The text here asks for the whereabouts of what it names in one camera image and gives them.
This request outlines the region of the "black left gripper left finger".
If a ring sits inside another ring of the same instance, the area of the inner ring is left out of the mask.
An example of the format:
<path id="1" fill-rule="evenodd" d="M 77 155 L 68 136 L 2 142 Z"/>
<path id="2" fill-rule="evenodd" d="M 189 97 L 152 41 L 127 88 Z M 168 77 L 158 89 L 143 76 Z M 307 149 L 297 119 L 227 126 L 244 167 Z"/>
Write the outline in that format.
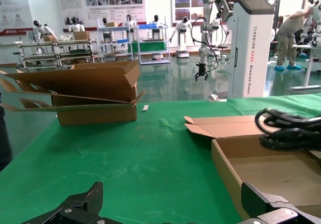
<path id="1" fill-rule="evenodd" d="M 103 205 L 103 183 L 95 182 L 88 191 L 68 196 L 57 208 L 24 223 L 113 223 L 99 215 Z"/>

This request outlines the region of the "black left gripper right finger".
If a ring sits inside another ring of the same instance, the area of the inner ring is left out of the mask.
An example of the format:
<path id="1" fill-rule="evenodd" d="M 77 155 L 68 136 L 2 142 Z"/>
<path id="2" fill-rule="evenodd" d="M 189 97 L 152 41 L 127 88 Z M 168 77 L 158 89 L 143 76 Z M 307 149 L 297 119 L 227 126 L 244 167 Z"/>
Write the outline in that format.
<path id="1" fill-rule="evenodd" d="M 305 213 L 281 196 L 259 191 L 249 182 L 241 185 L 241 204 L 249 218 L 241 224 L 320 223 L 320 218 Z"/>

